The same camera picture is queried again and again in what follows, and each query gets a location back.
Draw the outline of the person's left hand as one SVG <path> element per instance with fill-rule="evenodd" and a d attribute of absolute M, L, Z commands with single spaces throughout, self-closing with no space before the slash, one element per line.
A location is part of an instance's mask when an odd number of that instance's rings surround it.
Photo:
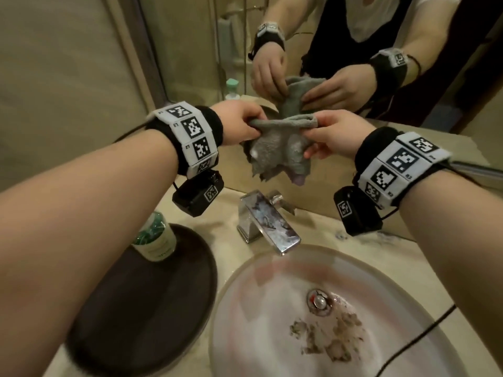
<path fill-rule="evenodd" d="M 236 102 L 249 102 L 242 100 L 222 101 L 213 106 L 214 111 L 223 125 L 223 141 L 224 146 L 238 145 L 242 142 L 254 140 L 261 133 L 257 129 L 251 127 L 248 122 L 241 119 L 238 115 Z"/>

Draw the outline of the person's right hand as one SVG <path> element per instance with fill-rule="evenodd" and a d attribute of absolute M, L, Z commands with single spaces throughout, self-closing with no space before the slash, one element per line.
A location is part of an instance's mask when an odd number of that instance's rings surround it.
<path fill-rule="evenodd" d="M 332 126 L 303 131 L 303 135 L 312 141 L 312 145 L 304 152 L 304 158 L 317 156 L 325 159 L 336 154 L 354 160 L 364 139 L 374 132 L 376 127 L 346 110 L 323 111 L 343 111 L 343 119 Z"/>

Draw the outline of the grey cloth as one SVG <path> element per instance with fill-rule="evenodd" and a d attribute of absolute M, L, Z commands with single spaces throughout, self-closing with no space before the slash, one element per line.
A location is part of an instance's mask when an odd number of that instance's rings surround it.
<path fill-rule="evenodd" d="M 317 118 L 301 114 L 280 120 L 253 119 L 248 125 L 261 133 L 242 143 L 253 177 L 267 182 L 283 172 L 293 184 L 303 186 L 311 173 L 311 161 L 304 152 L 313 144 L 303 131 L 318 127 Z"/>

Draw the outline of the person's left forearm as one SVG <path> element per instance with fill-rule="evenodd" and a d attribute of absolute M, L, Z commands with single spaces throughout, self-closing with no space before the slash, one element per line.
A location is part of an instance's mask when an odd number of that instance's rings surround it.
<path fill-rule="evenodd" d="M 0 377 L 40 377 L 178 169 L 148 130 L 0 193 Z"/>

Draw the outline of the person's right forearm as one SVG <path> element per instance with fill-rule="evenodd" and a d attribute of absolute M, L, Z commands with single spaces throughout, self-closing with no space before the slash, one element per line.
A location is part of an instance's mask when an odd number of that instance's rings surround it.
<path fill-rule="evenodd" d="M 452 172 L 426 177 L 400 215 L 497 363 L 503 363 L 503 199 Z"/>

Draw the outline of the black wristband with marker tiles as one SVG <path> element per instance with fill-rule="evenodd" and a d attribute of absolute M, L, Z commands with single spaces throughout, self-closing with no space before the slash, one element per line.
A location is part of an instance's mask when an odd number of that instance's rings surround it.
<path fill-rule="evenodd" d="M 379 209 L 398 207 L 416 183 L 446 168 L 451 157 L 451 152 L 417 132 L 382 126 L 357 150 L 353 185 Z"/>
<path fill-rule="evenodd" d="M 218 162 L 223 126 L 215 112 L 182 101 L 154 110 L 145 129 L 163 133 L 178 155 L 178 174 L 187 179 L 212 169 Z"/>

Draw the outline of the chrome faucet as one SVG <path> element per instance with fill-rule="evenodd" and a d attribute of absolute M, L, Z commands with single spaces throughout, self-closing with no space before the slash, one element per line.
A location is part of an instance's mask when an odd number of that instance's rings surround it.
<path fill-rule="evenodd" d="M 280 255 L 297 247 L 301 238 L 279 209 L 295 215 L 295 207 L 286 202 L 278 190 L 272 190 L 266 195 L 260 190 L 254 190 L 243 195 L 238 205 L 236 226 L 242 239 L 250 244 L 264 237 Z"/>

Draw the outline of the white bottle with green label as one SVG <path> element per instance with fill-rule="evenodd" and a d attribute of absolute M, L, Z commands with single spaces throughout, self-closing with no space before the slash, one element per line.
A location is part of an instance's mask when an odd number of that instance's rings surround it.
<path fill-rule="evenodd" d="M 163 214 L 155 210 L 137 233 L 131 245 L 146 260 L 160 262 L 174 253 L 177 239 Z"/>

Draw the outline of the metal drain stopper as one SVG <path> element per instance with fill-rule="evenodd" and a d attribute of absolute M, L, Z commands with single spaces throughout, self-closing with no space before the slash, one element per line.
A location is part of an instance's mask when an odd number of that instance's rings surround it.
<path fill-rule="evenodd" d="M 321 289 L 311 289 L 306 294 L 306 305 L 311 314 L 328 317 L 333 309 L 333 299 Z"/>

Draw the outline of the brown dirt residue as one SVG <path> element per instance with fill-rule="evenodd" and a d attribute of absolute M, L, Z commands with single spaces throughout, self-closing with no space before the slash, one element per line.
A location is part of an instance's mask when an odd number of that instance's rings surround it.
<path fill-rule="evenodd" d="M 361 361 L 360 346 L 365 342 L 365 329 L 356 312 L 336 313 L 323 326 L 320 321 L 294 321 L 290 335 L 299 340 L 302 355 L 325 354 L 331 362 Z"/>

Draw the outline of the white sink basin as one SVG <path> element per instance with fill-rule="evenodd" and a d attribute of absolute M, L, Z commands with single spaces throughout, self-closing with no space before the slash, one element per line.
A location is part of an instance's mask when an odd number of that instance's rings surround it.
<path fill-rule="evenodd" d="M 333 299 L 330 316 L 309 312 L 311 289 Z M 361 361 L 301 354 L 289 332 L 294 321 L 325 326 L 349 311 L 365 329 Z M 468 377 L 438 321 L 404 289 L 365 262 L 321 246 L 248 260 L 223 287 L 210 332 L 214 377 Z"/>

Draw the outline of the dark brown round tray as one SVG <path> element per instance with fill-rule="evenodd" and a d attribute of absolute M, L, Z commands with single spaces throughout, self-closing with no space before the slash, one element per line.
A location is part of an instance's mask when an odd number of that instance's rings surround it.
<path fill-rule="evenodd" d="M 173 366 L 204 330 L 217 296 L 217 265 L 194 230 L 170 224 L 177 247 L 159 262 L 128 247 L 91 293 L 65 341 L 93 377 L 149 377 Z"/>

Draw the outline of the wall mirror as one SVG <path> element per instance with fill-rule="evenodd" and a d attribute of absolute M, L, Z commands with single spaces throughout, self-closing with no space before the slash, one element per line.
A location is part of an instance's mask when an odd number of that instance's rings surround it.
<path fill-rule="evenodd" d="M 453 164 L 497 169 L 474 140 L 425 127 L 503 0 L 139 0 L 169 101 L 346 108 L 415 131 Z"/>

